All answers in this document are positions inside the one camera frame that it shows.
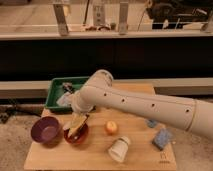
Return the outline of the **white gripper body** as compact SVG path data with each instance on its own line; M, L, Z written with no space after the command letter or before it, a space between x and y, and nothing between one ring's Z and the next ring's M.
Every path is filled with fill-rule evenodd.
M63 130L68 130L70 134L75 133L88 119L86 114L76 114L71 116L71 120L68 121L64 126Z

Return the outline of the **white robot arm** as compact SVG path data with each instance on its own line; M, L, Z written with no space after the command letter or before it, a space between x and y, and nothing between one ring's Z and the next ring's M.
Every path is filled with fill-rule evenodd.
M113 108L213 140L213 104L192 98L114 88L112 74L97 70L71 96L71 108L84 114L94 106Z

